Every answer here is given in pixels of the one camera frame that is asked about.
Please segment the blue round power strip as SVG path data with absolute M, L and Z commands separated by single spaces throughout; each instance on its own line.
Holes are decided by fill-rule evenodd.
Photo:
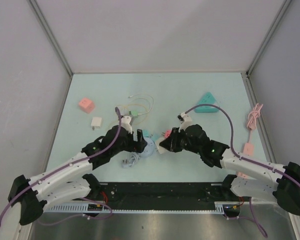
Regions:
M 141 153 L 131 152 L 128 154 L 126 159 L 121 161 L 121 166 L 123 168 L 131 168 L 137 164 L 140 159 L 150 157 L 155 151 L 155 143 L 149 137 L 145 138 L 146 146 Z

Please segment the white square adapter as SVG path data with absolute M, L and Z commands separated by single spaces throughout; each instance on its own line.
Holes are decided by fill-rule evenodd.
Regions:
M 157 151 L 158 151 L 159 154 L 163 154 L 163 153 L 167 152 L 167 150 L 166 150 L 164 147 L 160 146 L 160 143 L 161 143 L 162 141 L 164 141 L 164 140 L 165 140 L 164 137 L 160 137 L 160 138 L 155 142 L 156 149 L 157 149 Z

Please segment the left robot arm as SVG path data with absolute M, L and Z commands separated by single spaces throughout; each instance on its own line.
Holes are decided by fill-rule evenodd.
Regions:
M 97 199 L 101 185 L 91 172 L 121 152 L 142 153 L 146 146 L 142 130 L 116 125 L 61 166 L 30 178 L 16 177 L 7 199 L 11 207 L 20 205 L 19 224 L 31 224 L 45 210 L 69 200 Z

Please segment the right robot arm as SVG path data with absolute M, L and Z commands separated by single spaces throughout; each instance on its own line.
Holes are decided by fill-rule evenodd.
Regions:
M 277 203 L 283 210 L 300 216 L 300 166 L 264 163 L 234 151 L 227 144 L 210 139 L 198 124 L 186 129 L 174 127 L 159 145 L 172 153 L 188 151 L 200 156 L 209 167 L 231 170 L 247 175 L 248 179 L 230 175 L 220 188 L 221 196 L 232 201 L 235 197 L 252 197 Z

